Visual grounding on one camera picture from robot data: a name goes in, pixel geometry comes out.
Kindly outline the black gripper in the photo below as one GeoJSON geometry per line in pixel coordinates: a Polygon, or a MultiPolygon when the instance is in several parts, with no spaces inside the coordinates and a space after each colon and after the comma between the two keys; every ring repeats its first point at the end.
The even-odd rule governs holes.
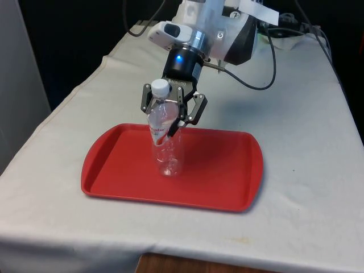
{"type": "MultiPolygon", "coordinates": [[[[197,83],[204,64],[204,55],[201,51],[187,45],[177,45],[168,54],[166,64],[163,69],[162,78],[174,80],[174,82],[192,83],[192,91],[184,94],[184,88],[178,86],[176,90],[177,117],[168,129],[167,137],[172,138],[180,127],[186,125],[197,125],[202,113],[208,103],[204,94],[197,90],[197,83]],[[188,113],[187,103],[193,99],[194,107],[188,113]]],[[[143,86],[140,109],[145,114],[150,114],[153,102],[151,84],[143,86]]]]}

